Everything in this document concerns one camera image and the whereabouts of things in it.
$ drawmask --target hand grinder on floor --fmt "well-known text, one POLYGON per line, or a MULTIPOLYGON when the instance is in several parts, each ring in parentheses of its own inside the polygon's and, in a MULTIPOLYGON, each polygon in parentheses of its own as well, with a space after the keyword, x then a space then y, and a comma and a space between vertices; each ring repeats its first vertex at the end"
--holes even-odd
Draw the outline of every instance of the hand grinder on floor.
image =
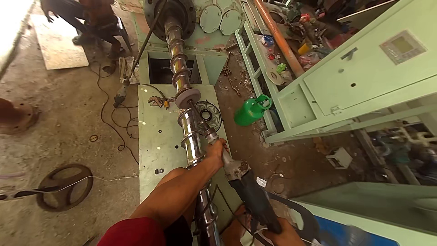
MULTIPOLYGON (((189 103, 193 109, 196 109, 192 101, 189 103)), ((200 121, 203 136, 208 143, 214 144, 219 139, 219 135, 200 117, 199 113, 196 116, 200 121)), ((268 195, 256 182, 255 174, 249 165, 246 162, 234 160, 226 150, 223 150, 222 160, 229 184, 240 196, 253 219, 267 226, 269 231, 280 234, 282 228, 270 205, 268 195)))

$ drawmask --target red sleeve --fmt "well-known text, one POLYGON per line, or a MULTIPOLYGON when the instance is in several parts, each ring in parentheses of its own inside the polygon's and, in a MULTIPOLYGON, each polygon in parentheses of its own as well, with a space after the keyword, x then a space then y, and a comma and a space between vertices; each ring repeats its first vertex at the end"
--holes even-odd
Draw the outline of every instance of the red sleeve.
POLYGON ((165 246, 161 225, 151 218, 125 219, 111 226, 97 246, 165 246))

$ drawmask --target rusty flange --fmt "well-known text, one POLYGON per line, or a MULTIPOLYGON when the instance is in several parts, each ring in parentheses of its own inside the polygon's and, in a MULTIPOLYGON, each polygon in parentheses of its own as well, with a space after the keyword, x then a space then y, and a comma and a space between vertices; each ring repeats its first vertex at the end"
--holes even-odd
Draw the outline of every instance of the rusty flange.
POLYGON ((38 120, 39 111, 32 105, 1 99, 2 120, 0 120, 0 134, 17 134, 27 130, 38 120))
POLYGON ((50 212, 61 212, 69 210, 75 206, 77 206, 79 203, 81 203, 87 195, 90 193, 91 188, 93 187, 93 174, 91 173, 91 170, 87 168, 84 165, 81 164, 69 164, 62 167, 58 167, 55 170, 51 171, 39 184, 39 189, 45 188, 45 187, 54 187, 57 186, 60 191, 51 192, 49 194, 45 193, 39 193, 36 195, 36 201, 38 203, 38 206, 46 211, 50 212), (68 178, 54 178, 55 174, 59 173, 62 170, 66 169, 80 169, 80 173, 75 174, 68 178), (73 191, 73 188, 75 187, 75 183, 86 178, 83 182, 87 183, 87 186, 85 187, 85 190, 80 195, 80 197, 76 201, 71 201, 71 193, 73 191), (48 204, 44 200, 44 196, 52 195, 54 199, 57 202, 57 206, 54 207, 50 204, 48 204))

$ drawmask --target cabinet door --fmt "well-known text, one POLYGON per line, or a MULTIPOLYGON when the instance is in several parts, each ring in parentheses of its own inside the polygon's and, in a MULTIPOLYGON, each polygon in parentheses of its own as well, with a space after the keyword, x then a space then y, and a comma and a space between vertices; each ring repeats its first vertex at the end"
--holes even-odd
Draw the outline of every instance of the cabinet door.
POLYGON ((304 81, 323 114, 329 115, 436 75, 436 12, 435 0, 412 1, 308 75, 304 81), (426 51, 396 65, 380 45, 404 30, 426 51), (355 48, 350 60, 341 59, 355 48))

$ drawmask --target door hinge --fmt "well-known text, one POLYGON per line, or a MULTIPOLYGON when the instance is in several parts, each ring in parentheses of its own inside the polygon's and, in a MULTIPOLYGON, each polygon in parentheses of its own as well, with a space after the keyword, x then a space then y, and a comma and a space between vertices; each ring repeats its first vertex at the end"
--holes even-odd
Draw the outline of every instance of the door hinge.
POLYGON ((339 106, 332 107, 332 108, 331 108, 331 112, 332 112, 334 115, 337 115, 337 114, 341 114, 341 113, 343 113, 343 111, 340 109, 339 106))

